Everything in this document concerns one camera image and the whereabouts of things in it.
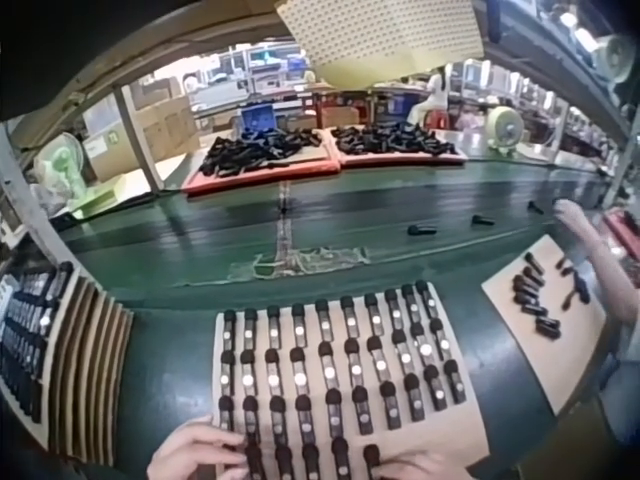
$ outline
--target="red tray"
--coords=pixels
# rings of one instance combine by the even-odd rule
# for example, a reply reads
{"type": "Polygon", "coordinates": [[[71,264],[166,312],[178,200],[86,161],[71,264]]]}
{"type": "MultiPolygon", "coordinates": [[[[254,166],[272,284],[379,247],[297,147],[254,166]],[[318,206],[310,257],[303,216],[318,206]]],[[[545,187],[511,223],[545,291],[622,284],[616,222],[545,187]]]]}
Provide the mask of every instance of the red tray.
{"type": "Polygon", "coordinates": [[[467,156],[443,154],[437,157],[428,153],[389,153],[366,155],[345,155],[336,146],[336,139],[331,135],[332,129],[322,130],[324,143],[328,145],[331,154],[340,162],[342,168],[366,168],[404,165],[426,165],[431,167],[461,166],[467,161],[467,156]]]}
{"type": "Polygon", "coordinates": [[[249,185],[337,174],[340,172],[340,163],[329,152],[325,144],[317,148],[305,147],[302,152],[287,159],[299,163],[286,168],[241,173],[235,177],[206,177],[198,170],[185,180],[182,191],[192,197],[249,185]]]}
{"type": "Polygon", "coordinates": [[[640,238],[624,223],[622,212],[619,208],[609,210],[604,216],[604,221],[627,253],[635,260],[640,260],[640,238]]]}

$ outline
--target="human hand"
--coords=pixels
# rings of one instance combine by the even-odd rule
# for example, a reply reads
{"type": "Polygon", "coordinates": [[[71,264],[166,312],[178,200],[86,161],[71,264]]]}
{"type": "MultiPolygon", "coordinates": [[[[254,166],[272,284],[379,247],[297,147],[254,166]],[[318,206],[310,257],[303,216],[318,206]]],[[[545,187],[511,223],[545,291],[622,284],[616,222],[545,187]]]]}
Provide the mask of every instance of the human hand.
{"type": "Polygon", "coordinates": [[[373,469],[376,478],[394,480],[473,480],[464,467],[432,452],[408,453],[373,469]]]}
{"type": "Polygon", "coordinates": [[[556,200],[553,204],[553,213],[583,242],[590,244],[599,240],[598,231],[577,203],[566,199],[556,200]]]}
{"type": "Polygon", "coordinates": [[[199,465],[233,465],[218,480],[241,480],[249,472],[246,457],[224,445],[238,446],[244,436],[211,426],[211,416],[181,425],[153,454],[147,467],[149,480],[190,480],[199,465]]]}

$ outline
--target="cardboard sheet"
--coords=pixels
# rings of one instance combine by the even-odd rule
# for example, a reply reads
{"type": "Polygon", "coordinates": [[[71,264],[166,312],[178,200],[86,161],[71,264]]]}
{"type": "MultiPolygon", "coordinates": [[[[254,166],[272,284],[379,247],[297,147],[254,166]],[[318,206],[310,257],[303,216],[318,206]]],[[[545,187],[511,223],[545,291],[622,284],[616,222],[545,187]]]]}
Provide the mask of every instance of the cardboard sheet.
{"type": "MultiPolygon", "coordinates": [[[[464,359],[458,347],[457,341],[446,312],[444,311],[440,300],[437,297],[433,286],[431,293],[436,301],[441,320],[444,323],[444,331],[451,342],[451,351],[454,359],[458,361],[462,381],[466,387],[467,400],[459,405],[455,405],[446,376],[442,372],[442,362],[435,355],[435,365],[440,370],[440,378],[443,382],[444,390],[447,396],[448,407],[441,411],[435,412],[429,391],[422,377],[424,367],[420,361],[417,349],[413,345],[409,333],[409,316],[407,313],[404,299],[397,290],[399,304],[404,317],[405,333],[409,339],[409,349],[411,351],[413,364],[416,374],[420,379],[420,387],[422,399],[424,401],[426,418],[423,421],[412,423],[408,397],[404,390],[402,379],[403,374],[400,363],[395,352],[395,347],[391,342],[391,320],[389,311],[382,293],[377,295],[385,334],[381,337],[384,355],[389,367],[391,378],[396,386],[397,399],[400,409],[400,417],[402,427],[398,430],[388,430],[385,421],[384,404],[379,393],[379,381],[375,373],[372,356],[367,351],[366,341],[372,335],[369,316],[364,305],[363,297],[354,298],[355,312],[358,318],[358,326],[360,336],[358,343],[360,345],[360,358],[363,367],[364,384],[369,391],[369,406],[371,409],[374,433],[362,436],[359,433],[357,419],[355,416],[355,408],[351,400],[351,385],[349,377],[349,366],[347,356],[344,353],[344,342],[348,338],[346,330],[346,322],[343,312],[340,308],[339,301],[329,302],[329,313],[331,317],[334,340],[331,342],[333,347],[333,358],[337,371],[337,378],[340,383],[340,391],[342,393],[342,419],[344,425],[344,438],[349,444],[349,457],[351,463],[351,475],[354,479],[366,479],[367,471],[362,456],[363,448],[371,443],[377,444],[380,448],[381,455],[388,458],[402,452],[416,449],[437,449],[445,451],[457,461],[464,465],[472,464],[489,454],[489,448],[485,433],[484,424],[475,397],[473,387],[464,364],[464,359]]],[[[427,332],[427,338],[430,343],[434,344],[434,338],[428,330],[427,315],[424,310],[419,296],[416,296],[420,305],[420,315],[422,324],[427,332]]],[[[306,356],[306,372],[310,385],[310,398],[312,402],[312,415],[314,430],[317,440],[317,447],[320,451],[320,474],[323,479],[337,478],[336,468],[334,464],[333,454],[331,453],[331,438],[329,434],[327,406],[325,404],[326,386],[324,383],[323,368],[318,356],[318,345],[321,341],[320,325],[314,305],[306,305],[306,331],[307,331],[307,347],[304,348],[306,356]]],[[[283,386],[283,397],[287,402],[287,431],[289,436],[289,446],[293,452],[293,465],[297,478],[306,478],[304,471],[304,462],[301,456],[302,439],[298,423],[297,412],[294,407],[296,398],[296,389],[293,383],[292,364],[289,360],[289,351],[295,346],[295,338],[293,334],[293,320],[290,308],[282,308],[280,314],[281,341],[282,347],[280,354],[280,376],[283,386]]],[[[242,411],[242,401],[244,399],[244,389],[241,380],[241,366],[239,364],[240,352],[243,349],[243,326],[244,313],[238,312],[238,321],[236,325],[236,358],[237,363],[234,367],[235,382],[235,413],[234,421],[237,431],[244,431],[244,415],[242,411]]],[[[224,321],[222,314],[218,316],[216,321],[216,334],[214,342],[213,354],[213,404],[214,422],[218,419],[217,404],[220,395],[220,354],[222,352],[222,329],[224,321]]],[[[259,402],[259,423],[261,433],[261,448],[263,452],[263,463],[267,473],[267,478],[279,478],[277,465],[275,462],[275,446],[273,441],[273,433],[271,431],[271,416],[269,411],[270,390],[267,383],[266,363],[264,361],[264,353],[269,346],[268,342],[268,319],[266,311],[258,312],[257,330],[256,330],[256,385],[257,398],[259,402]]]]}
{"type": "Polygon", "coordinates": [[[500,272],[482,284],[482,288],[494,304],[520,344],[549,400],[558,414],[565,406],[585,371],[595,350],[605,322],[602,305],[591,294],[591,302],[585,305],[577,295],[573,297],[567,312],[561,309],[567,294],[573,290],[573,276],[565,278],[555,269],[564,252],[545,235],[527,251],[531,252],[545,270],[546,284],[540,289],[540,304],[549,310],[549,317],[562,323],[562,337],[549,340],[535,332],[535,318],[522,313],[513,301],[513,277],[527,265],[523,252],[500,272]]]}

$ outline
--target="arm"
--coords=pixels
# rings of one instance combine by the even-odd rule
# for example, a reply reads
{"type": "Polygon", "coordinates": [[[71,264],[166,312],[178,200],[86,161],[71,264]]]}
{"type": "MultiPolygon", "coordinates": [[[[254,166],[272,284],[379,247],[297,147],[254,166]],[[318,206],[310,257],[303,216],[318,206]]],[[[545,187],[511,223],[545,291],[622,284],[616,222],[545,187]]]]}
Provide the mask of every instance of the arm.
{"type": "Polygon", "coordinates": [[[569,200],[558,200],[554,210],[558,219],[583,242],[611,315],[633,326],[638,318],[639,297],[618,260],[579,205],[569,200]]]}

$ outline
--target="pile of black parts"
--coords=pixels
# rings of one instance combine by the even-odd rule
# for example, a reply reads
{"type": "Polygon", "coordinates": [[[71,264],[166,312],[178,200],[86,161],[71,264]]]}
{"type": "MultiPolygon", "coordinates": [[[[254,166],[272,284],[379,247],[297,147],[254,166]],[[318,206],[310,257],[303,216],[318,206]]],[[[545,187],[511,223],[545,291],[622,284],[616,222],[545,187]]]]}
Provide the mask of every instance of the pile of black parts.
{"type": "Polygon", "coordinates": [[[283,160],[300,152],[303,147],[319,147],[320,136],[310,128],[286,131],[268,129],[245,130],[240,138],[216,138],[200,166],[205,177],[233,177],[261,169],[288,167],[283,160]]]}
{"type": "Polygon", "coordinates": [[[437,157],[456,154],[452,143],[436,138],[434,131],[406,122],[356,127],[338,127],[331,131],[338,150],[346,155],[387,153],[427,153],[437,157]]]}

